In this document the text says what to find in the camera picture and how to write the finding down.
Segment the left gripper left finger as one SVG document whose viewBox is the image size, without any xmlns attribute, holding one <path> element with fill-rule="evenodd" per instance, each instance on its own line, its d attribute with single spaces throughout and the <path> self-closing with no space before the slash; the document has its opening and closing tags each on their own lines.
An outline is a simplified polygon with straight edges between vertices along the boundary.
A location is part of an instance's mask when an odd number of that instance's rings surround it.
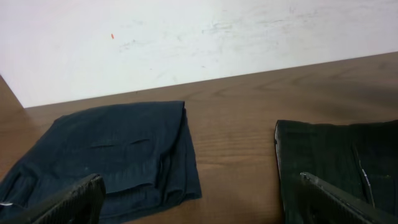
<svg viewBox="0 0 398 224">
<path fill-rule="evenodd" d="M 91 174 L 1 224 L 97 224 L 105 195 L 102 176 Z"/>
</svg>

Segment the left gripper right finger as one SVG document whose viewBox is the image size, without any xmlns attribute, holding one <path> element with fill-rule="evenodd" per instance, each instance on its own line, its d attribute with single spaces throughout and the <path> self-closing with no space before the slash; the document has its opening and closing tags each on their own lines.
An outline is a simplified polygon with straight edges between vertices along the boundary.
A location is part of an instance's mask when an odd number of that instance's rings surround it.
<svg viewBox="0 0 398 224">
<path fill-rule="evenodd" d="M 300 174 L 300 214 L 309 224 L 397 224 L 397 217 L 308 172 Z"/>
</svg>

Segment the black shorts garment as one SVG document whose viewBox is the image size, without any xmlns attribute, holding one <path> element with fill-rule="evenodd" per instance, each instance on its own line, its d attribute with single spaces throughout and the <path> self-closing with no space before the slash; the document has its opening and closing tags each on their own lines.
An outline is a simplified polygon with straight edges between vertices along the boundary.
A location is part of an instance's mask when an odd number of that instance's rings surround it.
<svg viewBox="0 0 398 224">
<path fill-rule="evenodd" d="M 278 120 L 274 145 L 285 223 L 302 223 L 295 184 L 309 172 L 397 216 L 397 121 L 349 125 Z"/>
</svg>

